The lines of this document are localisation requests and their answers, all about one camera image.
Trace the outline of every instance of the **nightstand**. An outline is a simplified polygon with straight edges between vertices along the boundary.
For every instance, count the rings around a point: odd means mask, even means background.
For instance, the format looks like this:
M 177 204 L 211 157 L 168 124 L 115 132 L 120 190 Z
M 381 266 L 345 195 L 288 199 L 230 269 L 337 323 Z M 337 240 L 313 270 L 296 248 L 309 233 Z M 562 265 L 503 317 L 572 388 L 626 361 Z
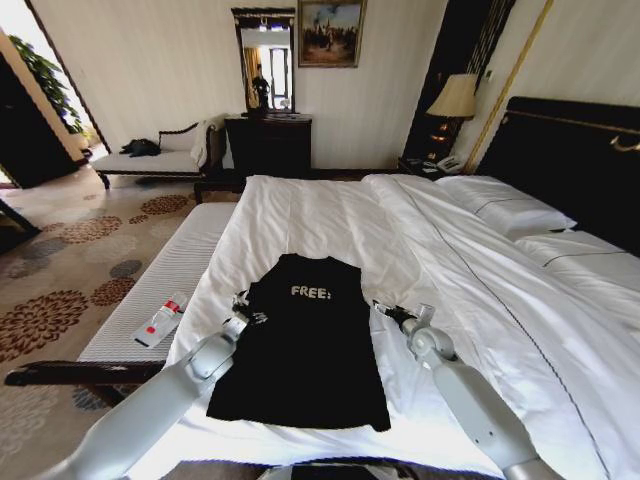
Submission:
M 419 177 L 428 178 L 429 180 L 435 181 L 439 178 L 446 177 L 448 174 L 443 172 L 442 170 L 438 170 L 436 172 L 426 173 L 422 170 L 422 163 L 424 160 L 422 159 L 406 159 L 406 158 L 398 158 L 398 170 L 401 173 L 408 173 L 410 175 L 418 175 Z

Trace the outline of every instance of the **doorway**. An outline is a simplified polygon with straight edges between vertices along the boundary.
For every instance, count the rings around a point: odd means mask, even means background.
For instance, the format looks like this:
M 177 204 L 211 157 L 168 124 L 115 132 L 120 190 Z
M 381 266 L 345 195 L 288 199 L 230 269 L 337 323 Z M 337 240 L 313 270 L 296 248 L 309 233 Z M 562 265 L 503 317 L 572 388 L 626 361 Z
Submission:
M 0 2 L 0 29 L 7 35 L 36 81 L 47 95 L 51 106 L 60 116 L 67 131 L 87 160 L 95 160 L 109 153 L 90 112 L 85 108 L 80 94 L 68 76 L 64 65 L 58 58 L 54 46 L 41 28 L 39 19 L 34 15 L 28 0 L 2 0 Z M 43 75 L 43 65 L 49 64 L 48 72 Z M 34 72 L 34 64 L 39 65 Z M 11 179 L 0 173 L 0 185 L 10 184 Z

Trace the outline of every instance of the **black headboard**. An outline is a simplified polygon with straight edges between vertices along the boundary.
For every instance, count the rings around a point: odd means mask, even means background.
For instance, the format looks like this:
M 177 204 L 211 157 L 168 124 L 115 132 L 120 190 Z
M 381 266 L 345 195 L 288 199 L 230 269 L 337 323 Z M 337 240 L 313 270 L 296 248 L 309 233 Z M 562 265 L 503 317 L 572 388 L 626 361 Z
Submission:
M 640 256 L 640 150 L 621 151 L 638 142 L 640 107 L 513 97 L 476 174 Z

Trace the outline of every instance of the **patterned carpet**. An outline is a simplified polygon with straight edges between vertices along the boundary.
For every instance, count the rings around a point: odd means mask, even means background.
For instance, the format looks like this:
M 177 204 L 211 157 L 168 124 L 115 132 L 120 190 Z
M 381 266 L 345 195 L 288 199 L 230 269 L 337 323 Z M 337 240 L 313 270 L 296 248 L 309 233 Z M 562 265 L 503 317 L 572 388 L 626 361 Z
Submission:
M 0 256 L 3 379 L 24 363 L 75 360 L 195 206 L 189 182 L 112 177 L 105 191 L 89 167 L 0 197 L 43 230 Z M 0 386 L 2 478 L 28 478 L 59 461 L 105 412 L 74 387 Z

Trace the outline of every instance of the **white upholstered bench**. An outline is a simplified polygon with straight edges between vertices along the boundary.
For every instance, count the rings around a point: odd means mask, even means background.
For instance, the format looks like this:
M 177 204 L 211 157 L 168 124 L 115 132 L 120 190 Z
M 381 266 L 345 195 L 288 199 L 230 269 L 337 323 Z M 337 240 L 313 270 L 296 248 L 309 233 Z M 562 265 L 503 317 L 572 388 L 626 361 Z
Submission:
M 131 334 L 176 291 L 190 297 L 209 265 L 235 203 L 196 206 L 160 250 L 127 296 L 80 354 L 77 362 L 44 361 L 23 365 L 6 385 L 83 385 L 111 405 L 122 400 L 113 385 L 141 384 L 167 357 L 173 334 L 153 349 Z
M 183 130 L 158 132 L 158 155 L 131 158 L 127 154 L 111 153 L 94 160 L 91 166 L 100 176 L 105 189 L 110 186 L 107 175 L 195 179 L 215 176 L 222 171 L 222 158 L 227 149 L 225 128 L 213 124 L 207 128 L 206 159 L 198 166 L 190 154 L 196 142 L 197 126 L 198 123 L 194 123 Z

